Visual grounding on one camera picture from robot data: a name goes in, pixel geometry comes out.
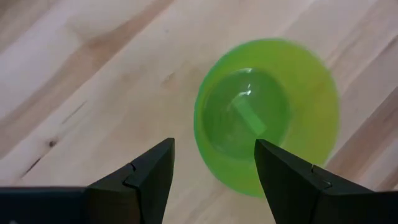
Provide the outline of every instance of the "wooden table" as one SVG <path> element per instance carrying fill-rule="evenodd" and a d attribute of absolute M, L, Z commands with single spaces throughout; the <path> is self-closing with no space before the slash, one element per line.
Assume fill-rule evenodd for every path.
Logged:
<path fill-rule="evenodd" d="M 193 105 L 231 47 L 283 37 L 333 72 L 327 168 L 398 189 L 397 0 L 5 0 L 0 16 L 2 185 L 88 185 L 172 136 L 164 223 L 273 222 L 264 199 L 210 174 Z"/>

